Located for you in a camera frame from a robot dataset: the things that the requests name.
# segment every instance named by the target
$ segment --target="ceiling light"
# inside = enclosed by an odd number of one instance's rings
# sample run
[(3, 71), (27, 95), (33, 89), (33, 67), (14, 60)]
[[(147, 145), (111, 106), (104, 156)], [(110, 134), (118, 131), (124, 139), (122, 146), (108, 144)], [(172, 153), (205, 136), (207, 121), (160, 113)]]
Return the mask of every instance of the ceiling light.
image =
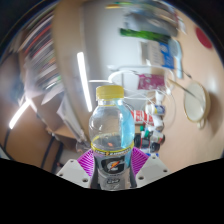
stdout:
[(89, 87), (88, 87), (88, 82), (87, 82), (87, 77), (86, 77), (86, 68), (85, 68), (85, 61), (84, 61), (84, 54), (83, 52), (79, 52), (77, 54), (78, 58), (78, 65), (79, 65), (79, 72), (81, 76), (81, 81), (82, 81), (82, 88), (84, 91), (85, 99), (86, 99), (86, 104), (88, 111), (92, 111), (92, 103), (89, 95)]

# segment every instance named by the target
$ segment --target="plastic water bottle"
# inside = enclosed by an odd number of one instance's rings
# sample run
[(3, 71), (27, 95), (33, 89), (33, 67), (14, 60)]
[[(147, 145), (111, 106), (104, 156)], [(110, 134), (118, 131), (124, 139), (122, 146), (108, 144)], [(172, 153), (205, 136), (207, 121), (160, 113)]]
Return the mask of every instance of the plastic water bottle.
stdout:
[(122, 86), (100, 86), (96, 89), (96, 98), (98, 106), (89, 120), (89, 134), (99, 183), (102, 190), (124, 190), (130, 187), (134, 120), (123, 104)]

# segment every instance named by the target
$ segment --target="fluorescent light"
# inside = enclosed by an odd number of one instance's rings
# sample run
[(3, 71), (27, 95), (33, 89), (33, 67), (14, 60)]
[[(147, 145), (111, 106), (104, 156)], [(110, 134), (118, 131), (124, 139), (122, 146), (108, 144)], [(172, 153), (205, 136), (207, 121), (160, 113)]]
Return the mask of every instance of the fluorescent light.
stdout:
[(20, 108), (19, 110), (15, 113), (15, 115), (13, 116), (12, 120), (9, 123), (9, 127), (11, 129), (13, 129), (13, 127), (15, 126), (16, 122), (19, 120), (20, 116), (23, 114), (23, 112), (26, 110), (26, 108), (29, 106), (29, 102), (26, 101)]
[(86, 67), (85, 67), (83, 52), (79, 52), (77, 54), (77, 58), (78, 58), (79, 72), (80, 72), (80, 76), (81, 76), (82, 88), (84, 90), (86, 104), (88, 107), (88, 111), (91, 112), (92, 111), (92, 103), (91, 103), (90, 95), (89, 95), (89, 87), (88, 87), (88, 82), (87, 82), (87, 77), (86, 77)]

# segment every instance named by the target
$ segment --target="purple holder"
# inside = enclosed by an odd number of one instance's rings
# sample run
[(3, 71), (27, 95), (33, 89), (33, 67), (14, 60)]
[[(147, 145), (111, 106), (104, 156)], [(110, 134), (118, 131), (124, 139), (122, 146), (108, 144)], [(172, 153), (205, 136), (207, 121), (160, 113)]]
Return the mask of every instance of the purple holder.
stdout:
[[(144, 166), (145, 162), (149, 158), (148, 155), (143, 153), (138, 148), (133, 148), (131, 155), (131, 168), (133, 170), (134, 177), (136, 177), (139, 170)], [(78, 158), (78, 163), (86, 171), (86, 173), (92, 177), (94, 173), (94, 156), (93, 150), (90, 149)]]
[(77, 159), (80, 166), (86, 171), (86, 173), (92, 177), (94, 172), (94, 156), (93, 156), (93, 150), (90, 149), (87, 152), (85, 152), (83, 155), (81, 155)]
[(131, 168), (134, 177), (136, 177), (137, 173), (144, 166), (148, 158), (149, 156), (142, 152), (140, 149), (135, 147), (133, 148), (131, 156)]

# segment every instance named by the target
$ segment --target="yellow bottle cap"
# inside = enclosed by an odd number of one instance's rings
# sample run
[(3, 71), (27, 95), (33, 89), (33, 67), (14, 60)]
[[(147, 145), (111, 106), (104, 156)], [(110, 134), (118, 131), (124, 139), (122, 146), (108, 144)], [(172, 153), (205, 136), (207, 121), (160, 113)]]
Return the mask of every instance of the yellow bottle cap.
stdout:
[(124, 98), (124, 89), (118, 85), (106, 85), (96, 88), (96, 99), (116, 99)]

